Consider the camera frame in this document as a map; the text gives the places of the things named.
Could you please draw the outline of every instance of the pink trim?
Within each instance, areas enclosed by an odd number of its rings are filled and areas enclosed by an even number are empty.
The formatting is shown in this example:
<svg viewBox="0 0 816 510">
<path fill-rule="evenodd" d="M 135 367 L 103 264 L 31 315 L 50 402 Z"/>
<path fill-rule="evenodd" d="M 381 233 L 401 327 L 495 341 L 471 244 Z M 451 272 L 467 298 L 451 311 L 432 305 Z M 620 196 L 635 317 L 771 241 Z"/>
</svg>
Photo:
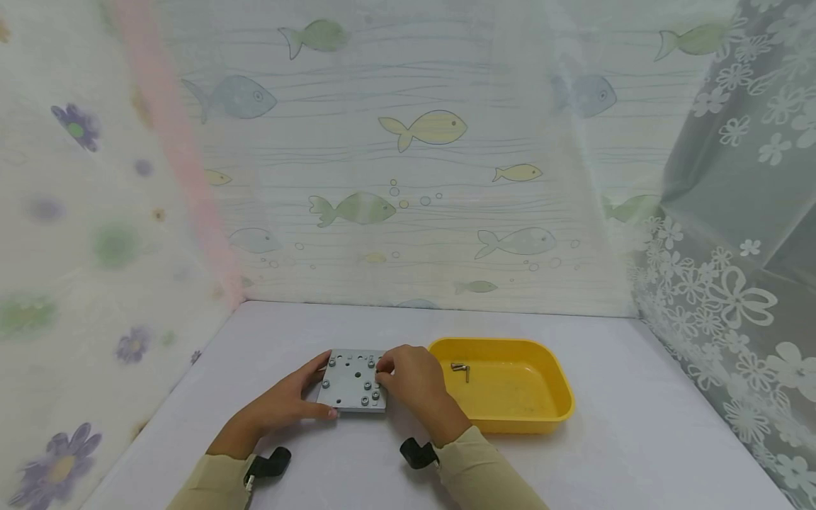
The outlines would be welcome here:
<svg viewBox="0 0 816 510">
<path fill-rule="evenodd" d="M 153 127 L 184 193 L 198 242 L 217 277 L 224 282 L 233 309 L 244 300 L 241 274 L 221 230 L 215 196 L 202 163 L 193 129 L 178 93 L 173 66 L 162 45 L 149 0 L 114 0 L 125 51 L 136 85 L 150 107 Z"/>
</svg>

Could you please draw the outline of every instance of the hand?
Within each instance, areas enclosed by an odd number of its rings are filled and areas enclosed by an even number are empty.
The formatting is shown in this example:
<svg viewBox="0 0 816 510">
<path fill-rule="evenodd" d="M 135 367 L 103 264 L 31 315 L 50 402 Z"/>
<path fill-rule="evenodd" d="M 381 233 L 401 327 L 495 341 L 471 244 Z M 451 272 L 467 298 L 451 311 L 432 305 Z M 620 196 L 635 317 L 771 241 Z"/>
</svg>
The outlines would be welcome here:
<svg viewBox="0 0 816 510">
<path fill-rule="evenodd" d="M 322 369 L 330 355 L 331 351 L 326 351 L 315 357 L 238 411 L 221 429 L 207 454 L 246 459 L 260 438 L 271 432 L 301 419 L 337 418 L 335 408 L 303 399 L 306 388 L 323 379 Z"/>
<path fill-rule="evenodd" d="M 437 447 L 456 441 L 472 426 L 445 389 L 439 361 L 424 347 L 391 349 L 377 363 L 376 379 L 416 416 Z"/>
</svg>

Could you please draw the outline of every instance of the yellow tray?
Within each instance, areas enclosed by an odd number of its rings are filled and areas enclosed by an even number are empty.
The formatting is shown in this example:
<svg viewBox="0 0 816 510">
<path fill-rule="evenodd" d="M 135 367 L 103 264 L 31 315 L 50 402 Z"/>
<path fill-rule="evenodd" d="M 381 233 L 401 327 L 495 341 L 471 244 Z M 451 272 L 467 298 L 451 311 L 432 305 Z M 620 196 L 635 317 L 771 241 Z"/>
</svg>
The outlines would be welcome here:
<svg viewBox="0 0 816 510">
<path fill-rule="evenodd" d="M 561 365 L 550 350 L 523 339 L 443 338 L 428 350 L 442 364 L 448 393 L 484 433 L 549 434 L 575 410 Z M 465 372 L 452 362 L 470 365 Z"/>
</svg>

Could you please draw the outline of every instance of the metal plate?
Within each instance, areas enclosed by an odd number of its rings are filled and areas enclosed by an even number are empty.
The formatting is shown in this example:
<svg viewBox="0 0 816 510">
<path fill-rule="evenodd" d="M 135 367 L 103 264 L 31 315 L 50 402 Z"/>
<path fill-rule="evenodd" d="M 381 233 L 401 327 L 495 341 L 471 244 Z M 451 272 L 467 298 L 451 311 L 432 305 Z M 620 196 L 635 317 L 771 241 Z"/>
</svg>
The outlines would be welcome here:
<svg viewBox="0 0 816 510">
<path fill-rule="evenodd" d="M 340 412 L 384 413 L 388 396 L 374 379 L 374 366 L 385 351 L 333 349 L 317 402 L 337 408 Z M 375 392 L 379 398 L 374 399 Z"/>
</svg>

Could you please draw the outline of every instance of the white tabletop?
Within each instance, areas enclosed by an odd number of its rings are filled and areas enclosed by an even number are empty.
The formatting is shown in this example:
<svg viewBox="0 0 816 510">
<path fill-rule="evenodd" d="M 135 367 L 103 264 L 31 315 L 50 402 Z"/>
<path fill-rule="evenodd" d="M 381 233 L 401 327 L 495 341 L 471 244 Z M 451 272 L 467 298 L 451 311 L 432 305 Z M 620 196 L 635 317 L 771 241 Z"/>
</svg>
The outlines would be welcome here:
<svg viewBox="0 0 816 510">
<path fill-rule="evenodd" d="M 221 425 L 328 348 L 386 349 L 444 336 L 527 338 L 558 357 L 576 411 L 550 436 L 489 437 L 552 510 L 790 508 L 658 341 L 630 319 L 244 303 L 88 500 L 86 510 L 164 508 Z M 432 468 L 412 471 L 426 436 L 396 401 L 274 437 L 285 476 L 251 508 L 456 508 Z"/>
</svg>

